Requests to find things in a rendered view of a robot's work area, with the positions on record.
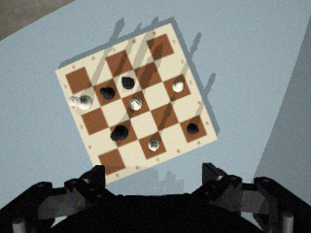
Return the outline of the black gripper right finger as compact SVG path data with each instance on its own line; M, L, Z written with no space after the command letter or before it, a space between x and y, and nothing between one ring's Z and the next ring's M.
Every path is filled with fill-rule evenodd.
M264 233L311 233L311 206L268 177L242 183L242 178L227 175L211 162L202 163L202 186L179 197L217 205L240 216L241 212L253 213Z

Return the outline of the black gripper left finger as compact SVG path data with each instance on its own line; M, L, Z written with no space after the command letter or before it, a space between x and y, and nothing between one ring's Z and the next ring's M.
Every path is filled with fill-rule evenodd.
M69 217L94 205L126 198L105 186L104 165L95 165L78 179L66 181L64 187L35 183L0 209L0 233L45 233L56 217Z

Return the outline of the brown and cream chessboard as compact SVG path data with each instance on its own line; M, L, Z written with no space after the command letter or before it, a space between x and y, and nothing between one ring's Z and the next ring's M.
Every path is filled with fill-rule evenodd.
M90 160L105 166L106 184L218 140L190 67L171 23L94 53L55 71L68 103L70 96L87 95L88 110L68 103ZM121 77L134 79L125 89ZM172 85L182 81L180 92ZM111 87L107 100L101 87ZM137 111L129 100L138 97ZM190 134L190 123L199 128ZM123 125L124 140L110 134ZM149 141L159 142L157 150Z

